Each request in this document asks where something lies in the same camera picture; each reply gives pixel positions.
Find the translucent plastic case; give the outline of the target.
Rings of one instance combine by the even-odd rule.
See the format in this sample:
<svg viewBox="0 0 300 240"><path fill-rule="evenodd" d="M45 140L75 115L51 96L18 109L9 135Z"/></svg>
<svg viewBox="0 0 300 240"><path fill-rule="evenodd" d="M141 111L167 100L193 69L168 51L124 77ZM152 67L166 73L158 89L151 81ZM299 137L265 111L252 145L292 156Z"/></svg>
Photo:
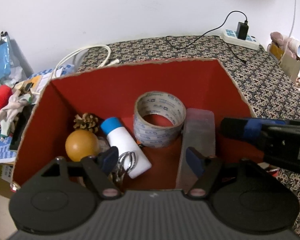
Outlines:
<svg viewBox="0 0 300 240"><path fill-rule="evenodd" d="M194 147L202 156L208 157L215 154L215 142L214 113L197 108L187 109L176 178L177 189L187 192L198 179L186 162L186 149Z"/></svg>

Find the red cardboard box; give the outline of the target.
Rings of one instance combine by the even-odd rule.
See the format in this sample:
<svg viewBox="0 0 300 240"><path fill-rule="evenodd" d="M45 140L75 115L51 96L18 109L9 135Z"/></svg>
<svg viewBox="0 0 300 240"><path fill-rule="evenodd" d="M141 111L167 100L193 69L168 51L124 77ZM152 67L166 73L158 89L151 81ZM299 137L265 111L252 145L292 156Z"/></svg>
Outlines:
<svg viewBox="0 0 300 240"><path fill-rule="evenodd" d="M170 93L187 108L210 110L216 124L224 117L254 116L217 59L127 63L54 79L45 87L23 133L13 182L23 185L55 157L65 155L65 141L76 114L117 117L132 131L135 102L150 91Z"/></svg>

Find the clear packing tape roll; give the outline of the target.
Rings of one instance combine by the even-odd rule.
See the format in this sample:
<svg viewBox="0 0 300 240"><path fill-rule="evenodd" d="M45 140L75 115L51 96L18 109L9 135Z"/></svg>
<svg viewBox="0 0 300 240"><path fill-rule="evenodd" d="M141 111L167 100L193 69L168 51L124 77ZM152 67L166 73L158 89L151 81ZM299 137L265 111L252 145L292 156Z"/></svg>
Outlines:
<svg viewBox="0 0 300 240"><path fill-rule="evenodd" d="M134 106L134 135L144 146L166 147L179 135L185 118L186 108L176 96L147 92Z"/></svg>

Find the white bottle blue cap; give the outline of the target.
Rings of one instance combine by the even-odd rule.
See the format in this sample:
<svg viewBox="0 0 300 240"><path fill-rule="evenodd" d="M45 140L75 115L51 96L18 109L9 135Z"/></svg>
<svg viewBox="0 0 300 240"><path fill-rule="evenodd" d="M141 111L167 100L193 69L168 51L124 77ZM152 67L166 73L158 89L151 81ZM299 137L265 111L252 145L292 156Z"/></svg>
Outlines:
<svg viewBox="0 0 300 240"><path fill-rule="evenodd" d="M119 150L119 157L125 158L123 168L130 178L134 179L152 167L141 148L118 118L107 118L102 122L100 128L106 135L109 145L116 146Z"/></svg>

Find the wooden gourd stamp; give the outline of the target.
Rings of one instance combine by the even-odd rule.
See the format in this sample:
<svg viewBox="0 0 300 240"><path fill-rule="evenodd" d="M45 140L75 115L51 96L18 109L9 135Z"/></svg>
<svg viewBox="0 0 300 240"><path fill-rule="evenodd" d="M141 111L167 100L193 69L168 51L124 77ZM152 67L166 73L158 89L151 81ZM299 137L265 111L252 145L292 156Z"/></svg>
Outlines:
<svg viewBox="0 0 300 240"><path fill-rule="evenodd" d="M86 130L76 130L66 139L65 151L72 161L80 161L82 158L100 153L100 143L94 133Z"/></svg>

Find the pine cone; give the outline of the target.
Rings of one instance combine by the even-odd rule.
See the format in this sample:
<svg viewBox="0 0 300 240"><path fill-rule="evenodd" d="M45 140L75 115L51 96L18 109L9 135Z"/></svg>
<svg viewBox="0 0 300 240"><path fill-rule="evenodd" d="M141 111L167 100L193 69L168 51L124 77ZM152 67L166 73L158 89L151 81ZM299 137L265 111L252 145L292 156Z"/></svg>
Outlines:
<svg viewBox="0 0 300 240"><path fill-rule="evenodd" d="M73 128L74 130L82 129L96 134L100 124L100 119L93 113L76 114Z"/></svg>

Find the patterned floral table cloth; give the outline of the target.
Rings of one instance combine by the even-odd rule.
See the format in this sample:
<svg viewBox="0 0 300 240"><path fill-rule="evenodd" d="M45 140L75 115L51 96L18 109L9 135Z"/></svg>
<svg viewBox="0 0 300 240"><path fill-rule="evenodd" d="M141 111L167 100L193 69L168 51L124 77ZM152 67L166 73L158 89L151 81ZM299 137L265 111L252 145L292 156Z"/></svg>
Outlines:
<svg viewBox="0 0 300 240"><path fill-rule="evenodd" d="M157 37L110 44L121 63L177 58L217 58L262 118L300 119L300 92L263 47L227 45L218 36Z"/></svg>

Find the beige paper gift bag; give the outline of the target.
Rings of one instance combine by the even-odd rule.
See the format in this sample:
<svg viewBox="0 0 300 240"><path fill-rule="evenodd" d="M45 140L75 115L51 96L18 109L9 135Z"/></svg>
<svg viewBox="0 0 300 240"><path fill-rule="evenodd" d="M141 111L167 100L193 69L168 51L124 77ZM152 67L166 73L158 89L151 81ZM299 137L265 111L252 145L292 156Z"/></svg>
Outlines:
<svg viewBox="0 0 300 240"><path fill-rule="evenodd" d="M290 57L289 55L284 55L281 63L281 56L283 55L283 51L276 46L276 44L271 43L268 45L267 48L268 53L270 56L279 64L281 69L285 72L285 74L295 82L299 71L300 71L300 58L296 57L295 59Z"/></svg>

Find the white rolled paper tube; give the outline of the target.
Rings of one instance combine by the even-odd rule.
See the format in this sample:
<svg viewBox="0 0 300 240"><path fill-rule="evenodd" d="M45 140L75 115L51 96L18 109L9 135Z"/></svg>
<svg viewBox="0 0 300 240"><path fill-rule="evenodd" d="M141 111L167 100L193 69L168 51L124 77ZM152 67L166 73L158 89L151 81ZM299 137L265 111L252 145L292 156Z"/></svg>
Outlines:
<svg viewBox="0 0 300 240"><path fill-rule="evenodd" d="M300 57L300 42L295 39L290 39L289 41L289 49L297 56Z"/></svg>

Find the pink plush toy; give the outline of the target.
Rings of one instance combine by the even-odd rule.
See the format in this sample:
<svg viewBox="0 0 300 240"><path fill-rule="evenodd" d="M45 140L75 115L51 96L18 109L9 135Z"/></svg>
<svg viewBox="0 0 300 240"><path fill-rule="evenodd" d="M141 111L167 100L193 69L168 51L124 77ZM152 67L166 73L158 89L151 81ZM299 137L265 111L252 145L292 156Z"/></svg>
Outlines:
<svg viewBox="0 0 300 240"><path fill-rule="evenodd" d="M294 52L292 46L290 45L292 39L288 36L283 36L281 33L275 31L270 33L270 38L272 42L276 44L278 48L285 51L287 55L296 59L296 53Z"/></svg>

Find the black power adapter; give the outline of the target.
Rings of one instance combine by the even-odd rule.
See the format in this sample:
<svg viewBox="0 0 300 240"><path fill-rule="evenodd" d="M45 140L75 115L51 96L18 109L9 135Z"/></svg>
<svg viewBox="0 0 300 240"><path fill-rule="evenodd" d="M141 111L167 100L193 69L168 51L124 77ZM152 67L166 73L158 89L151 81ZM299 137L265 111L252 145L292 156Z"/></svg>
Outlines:
<svg viewBox="0 0 300 240"><path fill-rule="evenodd" d="M249 30L249 25L247 20L244 22L238 22L237 30L236 30L236 36L240 40L246 40L247 34Z"/></svg>

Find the blue checkered cloth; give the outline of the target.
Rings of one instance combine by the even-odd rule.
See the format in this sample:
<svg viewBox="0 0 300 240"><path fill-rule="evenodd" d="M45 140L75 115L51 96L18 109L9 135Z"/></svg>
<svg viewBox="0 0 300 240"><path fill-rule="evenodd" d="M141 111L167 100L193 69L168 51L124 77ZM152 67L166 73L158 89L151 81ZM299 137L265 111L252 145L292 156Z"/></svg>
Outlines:
<svg viewBox="0 0 300 240"><path fill-rule="evenodd" d="M72 64L64 64L58 67L56 76L60 77L62 75L70 74L75 72L75 67ZM15 161L16 153L10 150L10 144L12 141L12 136L6 138L0 138L0 164L10 163Z"/></svg>

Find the white crumpled cloth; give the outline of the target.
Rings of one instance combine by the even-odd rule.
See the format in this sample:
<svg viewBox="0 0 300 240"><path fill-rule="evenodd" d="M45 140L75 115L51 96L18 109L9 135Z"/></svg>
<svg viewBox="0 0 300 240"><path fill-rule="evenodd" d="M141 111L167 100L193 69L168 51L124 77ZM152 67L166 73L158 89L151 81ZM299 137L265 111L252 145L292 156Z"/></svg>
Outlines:
<svg viewBox="0 0 300 240"><path fill-rule="evenodd" d="M15 117L21 113L25 106L28 106L33 101L33 94L22 94L20 90L16 90L9 100L8 104L0 110L0 137L6 138L14 129Z"/></svg>

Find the blue foil bag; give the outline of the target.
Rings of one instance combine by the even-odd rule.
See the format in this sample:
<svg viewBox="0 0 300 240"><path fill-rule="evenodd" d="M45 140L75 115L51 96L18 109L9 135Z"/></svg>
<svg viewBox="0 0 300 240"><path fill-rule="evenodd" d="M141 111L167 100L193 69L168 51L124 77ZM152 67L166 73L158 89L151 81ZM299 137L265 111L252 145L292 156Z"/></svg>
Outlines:
<svg viewBox="0 0 300 240"><path fill-rule="evenodd" d="M0 33L0 83L12 86L33 74L33 70L8 32Z"/></svg>

